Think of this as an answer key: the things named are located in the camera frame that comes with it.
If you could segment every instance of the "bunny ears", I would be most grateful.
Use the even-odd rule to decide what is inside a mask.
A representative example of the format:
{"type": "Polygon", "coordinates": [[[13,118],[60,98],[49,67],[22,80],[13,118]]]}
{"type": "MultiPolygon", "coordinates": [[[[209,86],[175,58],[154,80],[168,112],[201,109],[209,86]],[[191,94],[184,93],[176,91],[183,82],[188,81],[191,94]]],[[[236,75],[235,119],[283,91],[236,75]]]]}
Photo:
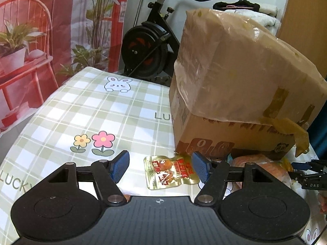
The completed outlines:
{"type": "Polygon", "coordinates": [[[127,79],[127,78],[125,78],[125,79],[118,80],[116,77],[109,76],[109,77],[108,77],[108,81],[109,81],[109,82],[125,82],[125,83],[129,83],[129,82],[132,81],[132,79],[127,79]]]}

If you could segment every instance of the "green plant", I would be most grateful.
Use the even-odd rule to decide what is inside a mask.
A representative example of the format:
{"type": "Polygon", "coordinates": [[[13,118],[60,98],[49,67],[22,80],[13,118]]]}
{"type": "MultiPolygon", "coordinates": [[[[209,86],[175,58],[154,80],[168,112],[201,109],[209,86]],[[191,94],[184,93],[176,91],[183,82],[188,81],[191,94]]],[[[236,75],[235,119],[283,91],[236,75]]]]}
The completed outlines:
{"type": "Polygon", "coordinates": [[[86,27],[86,34],[91,50],[76,45],[72,49],[74,61],[69,65],[61,65],[62,70],[57,74],[73,76],[87,66],[104,69],[103,65],[108,59],[104,56],[103,47],[109,25],[106,23],[105,15],[112,9],[113,0],[92,0],[91,9],[86,10],[86,19],[92,21],[91,26],[86,27]]]}
{"type": "Polygon", "coordinates": [[[5,20],[4,25],[6,32],[0,32],[0,57],[27,48],[28,44],[35,42],[37,37],[46,35],[30,24],[20,24],[13,27],[9,21],[5,20]]]}

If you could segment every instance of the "green and white plaid pattern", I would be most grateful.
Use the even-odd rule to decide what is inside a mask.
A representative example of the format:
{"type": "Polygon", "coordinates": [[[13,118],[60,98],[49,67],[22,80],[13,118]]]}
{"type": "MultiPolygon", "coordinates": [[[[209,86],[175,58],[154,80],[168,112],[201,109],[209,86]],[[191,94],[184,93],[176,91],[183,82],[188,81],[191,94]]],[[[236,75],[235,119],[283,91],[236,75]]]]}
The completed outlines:
{"type": "MultiPolygon", "coordinates": [[[[147,188],[143,159],[150,155],[174,155],[174,136],[171,124],[167,87],[133,79],[128,92],[107,92],[107,77],[123,76],[85,68],[53,93],[24,128],[0,167],[0,244],[11,244],[18,235],[10,220],[14,201],[65,162],[78,166],[107,157],[94,155],[93,141],[85,152],[70,150],[76,135],[90,139],[99,131],[114,134],[113,159],[122,150],[130,152],[130,166],[118,186],[124,193],[145,196],[189,195],[194,199],[198,185],[150,191],[147,188]]],[[[316,158],[314,151],[297,161],[316,158]]],[[[294,155],[292,149],[288,155],[294,155]]],[[[92,185],[84,190],[94,191],[92,185]]],[[[319,232],[325,223],[317,212],[314,191],[296,189],[310,204],[312,217],[308,224],[311,233],[319,232]]]]}

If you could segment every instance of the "exercise bike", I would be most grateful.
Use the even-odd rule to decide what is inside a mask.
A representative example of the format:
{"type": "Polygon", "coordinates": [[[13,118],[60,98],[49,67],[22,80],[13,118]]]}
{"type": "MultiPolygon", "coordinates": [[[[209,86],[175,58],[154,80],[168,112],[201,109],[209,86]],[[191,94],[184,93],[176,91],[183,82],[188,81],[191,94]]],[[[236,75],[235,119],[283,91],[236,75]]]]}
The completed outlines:
{"type": "Polygon", "coordinates": [[[124,75],[169,87],[179,41],[166,22],[174,9],[168,7],[164,16],[160,13],[164,1],[157,0],[148,4],[151,11],[147,21],[127,31],[122,41],[121,54],[125,64],[124,75]]]}

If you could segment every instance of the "wooden panel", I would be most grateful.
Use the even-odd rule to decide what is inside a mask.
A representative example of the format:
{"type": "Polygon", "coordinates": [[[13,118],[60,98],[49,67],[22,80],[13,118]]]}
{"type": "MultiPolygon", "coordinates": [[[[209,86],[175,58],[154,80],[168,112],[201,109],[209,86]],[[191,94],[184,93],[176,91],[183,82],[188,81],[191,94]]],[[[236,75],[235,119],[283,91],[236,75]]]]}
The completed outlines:
{"type": "Polygon", "coordinates": [[[327,75],[327,0],[288,0],[277,37],[327,75]]]}

